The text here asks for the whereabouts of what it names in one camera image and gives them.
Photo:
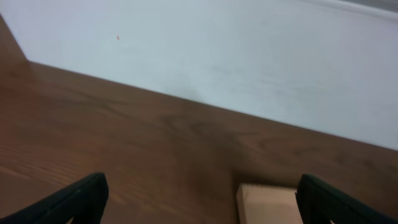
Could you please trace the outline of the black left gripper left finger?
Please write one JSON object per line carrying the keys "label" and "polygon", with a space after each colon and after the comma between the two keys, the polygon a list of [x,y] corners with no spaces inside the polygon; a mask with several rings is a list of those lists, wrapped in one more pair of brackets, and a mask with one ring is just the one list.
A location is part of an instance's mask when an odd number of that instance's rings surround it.
{"label": "black left gripper left finger", "polygon": [[100,224],[108,197],[105,174],[95,172],[1,218],[1,224]]}

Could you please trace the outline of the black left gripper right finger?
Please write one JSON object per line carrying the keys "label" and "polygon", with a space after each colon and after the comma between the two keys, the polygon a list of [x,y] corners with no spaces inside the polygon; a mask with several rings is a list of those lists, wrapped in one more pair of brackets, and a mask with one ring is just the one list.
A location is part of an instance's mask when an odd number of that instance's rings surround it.
{"label": "black left gripper right finger", "polygon": [[397,224],[310,174],[302,175],[295,196],[303,224]]}

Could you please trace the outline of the cardboard box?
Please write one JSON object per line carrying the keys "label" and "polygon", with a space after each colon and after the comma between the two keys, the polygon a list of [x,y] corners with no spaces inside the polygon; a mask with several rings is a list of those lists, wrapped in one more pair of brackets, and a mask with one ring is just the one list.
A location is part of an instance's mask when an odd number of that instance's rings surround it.
{"label": "cardboard box", "polygon": [[240,224],[302,224],[296,189],[241,184],[236,193]]}

